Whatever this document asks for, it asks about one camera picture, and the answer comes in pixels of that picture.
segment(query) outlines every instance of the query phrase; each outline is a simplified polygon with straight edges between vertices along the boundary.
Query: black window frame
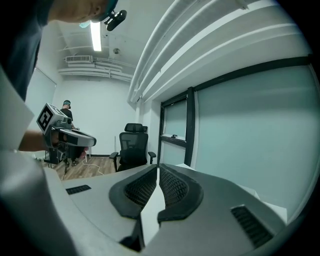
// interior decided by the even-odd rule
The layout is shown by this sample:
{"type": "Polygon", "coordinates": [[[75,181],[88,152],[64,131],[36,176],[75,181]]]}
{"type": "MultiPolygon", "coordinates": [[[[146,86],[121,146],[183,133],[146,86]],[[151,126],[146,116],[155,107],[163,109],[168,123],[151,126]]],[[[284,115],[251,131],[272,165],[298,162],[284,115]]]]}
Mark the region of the black window frame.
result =
{"type": "Polygon", "coordinates": [[[195,142],[195,125],[196,125],[196,111],[195,111],[195,90],[189,87],[186,91],[161,102],[160,110],[160,124],[159,124],[159,140],[158,140],[158,157],[157,165],[160,164],[162,141],[178,145],[185,148],[184,164],[191,165],[192,154],[195,142]],[[185,140],[163,136],[165,123],[165,108],[172,104],[186,101],[186,127],[185,140]]]}
{"type": "Polygon", "coordinates": [[[223,74],[209,81],[203,82],[195,87],[189,87],[186,91],[161,102],[160,123],[159,123],[159,139],[158,139],[158,157],[157,165],[160,164],[162,141],[178,145],[185,148],[184,164],[191,166],[194,142],[195,142],[195,125],[196,125],[196,106],[195,106],[195,92],[204,90],[208,87],[224,83],[229,80],[245,77],[259,72],[270,71],[281,68],[289,68],[296,66],[308,66],[312,64],[313,56],[283,58],[272,61],[263,62],[247,66],[232,72],[223,74]],[[163,136],[164,122],[165,122],[165,107],[171,106],[174,103],[186,100],[186,132],[185,141],[177,138],[170,138],[163,136]]]}

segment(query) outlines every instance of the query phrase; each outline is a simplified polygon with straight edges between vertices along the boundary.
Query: black slot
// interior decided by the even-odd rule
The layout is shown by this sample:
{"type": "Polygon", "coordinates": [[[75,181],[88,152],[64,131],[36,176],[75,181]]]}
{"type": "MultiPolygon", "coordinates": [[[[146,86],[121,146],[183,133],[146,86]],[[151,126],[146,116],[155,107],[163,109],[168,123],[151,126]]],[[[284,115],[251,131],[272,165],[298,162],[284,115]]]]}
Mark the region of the black slot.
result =
{"type": "Polygon", "coordinates": [[[75,186],[75,187],[67,188],[66,192],[69,195],[73,195],[73,194],[80,193],[82,191],[86,191],[86,190],[90,190],[90,189],[91,189],[91,187],[89,187],[88,185],[82,185],[82,186],[75,186]]]}
{"type": "Polygon", "coordinates": [[[236,218],[255,248],[262,246],[273,238],[273,235],[244,205],[232,208],[231,213],[236,218]]]}

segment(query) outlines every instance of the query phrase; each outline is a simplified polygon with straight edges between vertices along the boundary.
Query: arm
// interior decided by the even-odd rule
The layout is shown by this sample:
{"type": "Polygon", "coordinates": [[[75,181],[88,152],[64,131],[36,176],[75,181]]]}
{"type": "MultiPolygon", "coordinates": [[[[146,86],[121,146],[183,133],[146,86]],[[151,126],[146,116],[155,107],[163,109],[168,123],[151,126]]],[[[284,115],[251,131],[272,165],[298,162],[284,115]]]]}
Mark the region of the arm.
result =
{"type": "Polygon", "coordinates": [[[27,130],[19,146],[20,151],[44,151],[46,149],[43,133],[35,130],[27,130]]]}
{"type": "Polygon", "coordinates": [[[154,158],[156,157],[156,154],[153,153],[152,151],[148,152],[149,156],[150,156],[150,165],[152,165],[154,158]]]}
{"type": "Polygon", "coordinates": [[[73,116],[72,116],[72,112],[70,111],[70,116],[69,116],[70,118],[71,118],[71,121],[72,121],[72,123],[71,123],[71,125],[72,125],[72,129],[76,129],[75,128],[75,126],[74,126],[74,123],[73,123],[73,121],[74,121],[74,118],[73,118],[73,116]]]}
{"type": "Polygon", "coordinates": [[[115,170],[115,172],[117,172],[117,170],[118,170],[118,167],[117,167],[117,155],[119,155],[118,152],[113,152],[113,153],[109,156],[110,159],[113,159],[113,165],[114,165],[114,170],[115,170]]]}

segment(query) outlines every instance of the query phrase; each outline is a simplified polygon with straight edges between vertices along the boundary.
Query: baseboard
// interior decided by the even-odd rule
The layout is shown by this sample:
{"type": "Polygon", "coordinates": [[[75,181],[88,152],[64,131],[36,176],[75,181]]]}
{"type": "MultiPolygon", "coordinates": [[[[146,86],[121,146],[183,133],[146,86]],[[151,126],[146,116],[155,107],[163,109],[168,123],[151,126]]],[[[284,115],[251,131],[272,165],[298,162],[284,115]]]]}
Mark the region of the baseboard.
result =
{"type": "Polygon", "coordinates": [[[108,158],[108,157],[110,157],[109,154],[91,154],[91,156],[95,157],[95,158],[108,158]]]}

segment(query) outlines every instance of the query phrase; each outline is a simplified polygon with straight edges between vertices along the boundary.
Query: wooden floor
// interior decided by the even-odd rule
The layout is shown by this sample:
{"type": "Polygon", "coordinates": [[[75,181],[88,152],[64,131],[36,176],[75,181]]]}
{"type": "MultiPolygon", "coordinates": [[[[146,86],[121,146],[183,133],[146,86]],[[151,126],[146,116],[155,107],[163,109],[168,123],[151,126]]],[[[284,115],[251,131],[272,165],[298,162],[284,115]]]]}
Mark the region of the wooden floor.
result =
{"type": "MultiPolygon", "coordinates": [[[[67,169],[67,173],[65,175],[65,163],[62,161],[58,165],[52,165],[52,169],[56,170],[61,180],[73,180],[73,179],[81,179],[81,178],[89,178],[99,175],[106,175],[115,173],[114,162],[109,157],[91,157],[87,156],[86,159],[79,159],[79,163],[76,166],[71,166],[71,160],[69,159],[70,166],[67,169]]],[[[117,157],[117,166],[119,168],[120,157],[117,157]]],[[[43,167],[48,167],[48,164],[43,162],[43,167]]]]}

